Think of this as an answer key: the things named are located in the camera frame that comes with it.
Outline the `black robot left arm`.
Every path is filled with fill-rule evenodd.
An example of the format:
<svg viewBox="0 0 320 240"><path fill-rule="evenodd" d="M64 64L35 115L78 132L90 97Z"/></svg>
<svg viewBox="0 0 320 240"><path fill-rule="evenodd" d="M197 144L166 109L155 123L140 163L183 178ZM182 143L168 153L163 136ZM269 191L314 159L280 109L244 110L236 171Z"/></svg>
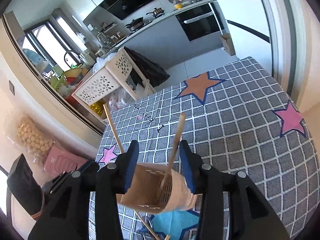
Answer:
<svg viewBox="0 0 320 240"><path fill-rule="evenodd" d="M13 163L7 185L21 206L36 220L29 239L88 239L90 194L95 193L97 239L123 239L117 195L131 187L139 155L139 143L131 141L127 152L100 168L88 161L80 169L63 172L49 183L45 194L21 154Z"/></svg>

